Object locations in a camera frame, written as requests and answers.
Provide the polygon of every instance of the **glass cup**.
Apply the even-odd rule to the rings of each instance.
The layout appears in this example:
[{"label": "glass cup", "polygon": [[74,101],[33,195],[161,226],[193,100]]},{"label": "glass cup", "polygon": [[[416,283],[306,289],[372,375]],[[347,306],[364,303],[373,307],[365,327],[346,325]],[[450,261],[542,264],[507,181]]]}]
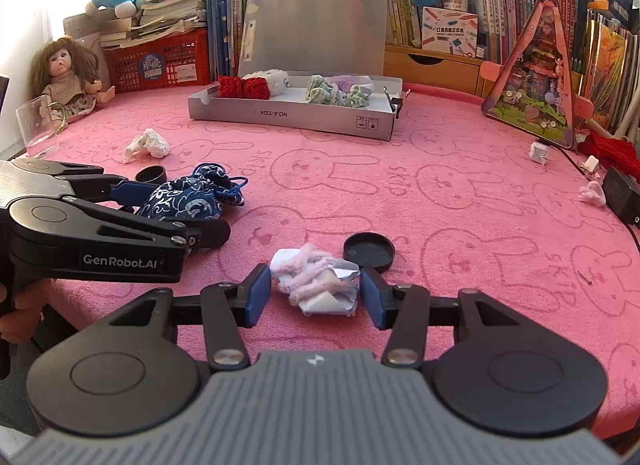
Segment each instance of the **glass cup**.
[{"label": "glass cup", "polygon": [[29,158],[44,158],[58,148],[47,95],[30,100],[15,112]]}]

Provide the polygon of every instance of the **blue drawstring pouch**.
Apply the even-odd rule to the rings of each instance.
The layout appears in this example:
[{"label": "blue drawstring pouch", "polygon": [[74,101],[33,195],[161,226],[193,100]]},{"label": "blue drawstring pouch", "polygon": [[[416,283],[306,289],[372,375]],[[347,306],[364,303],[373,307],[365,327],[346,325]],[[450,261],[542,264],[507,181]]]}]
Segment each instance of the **blue drawstring pouch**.
[{"label": "blue drawstring pouch", "polygon": [[229,178],[222,165],[201,163],[190,176],[160,185],[136,214],[155,220],[218,219],[223,205],[244,205],[241,188],[247,182],[245,177]]}]

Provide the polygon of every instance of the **wooden drawer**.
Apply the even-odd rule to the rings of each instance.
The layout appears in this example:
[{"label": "wooden drawer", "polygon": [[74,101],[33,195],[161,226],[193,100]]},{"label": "wooden drawer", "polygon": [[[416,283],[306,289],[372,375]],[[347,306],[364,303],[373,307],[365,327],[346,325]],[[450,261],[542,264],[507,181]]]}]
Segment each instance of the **wooden drawer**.
[{"label": "wooden drawer", "polygon": [[457,55],[422,51],[414,48],[385,48],[385,77],[399,77],[404,82],[426,84],[471,95],[482,92],[481,60]]}]

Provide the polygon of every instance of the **red basket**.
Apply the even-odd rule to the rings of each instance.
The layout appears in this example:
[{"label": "red basket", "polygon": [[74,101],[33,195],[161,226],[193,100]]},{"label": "red basket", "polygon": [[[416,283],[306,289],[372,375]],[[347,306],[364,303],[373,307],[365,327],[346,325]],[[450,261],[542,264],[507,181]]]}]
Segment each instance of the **red basket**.
[{"label": "red basket", "polygon": [[116,93],[211,82],[206,29],[105,51],[104,56]]}]

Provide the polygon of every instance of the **red cloth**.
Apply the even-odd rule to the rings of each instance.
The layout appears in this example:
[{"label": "red cloth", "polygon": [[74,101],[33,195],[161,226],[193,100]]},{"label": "red cloth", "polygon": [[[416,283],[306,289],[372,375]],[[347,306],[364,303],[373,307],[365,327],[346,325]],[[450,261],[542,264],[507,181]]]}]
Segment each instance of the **red cloth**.
[{"label": "red cloth", "polygon": [[221,98],[251,98],[269,100],[271,92],[267,81],[261,77],[241,79],[240,77],[219,77]]},{"label": "red cloth", "polygon": [[630,142],[590,134],[578,144],[578,150],[587,156],[593,155],[600,163],[613,165],[640,181],[640,161],[637,160],[636,149]]}]

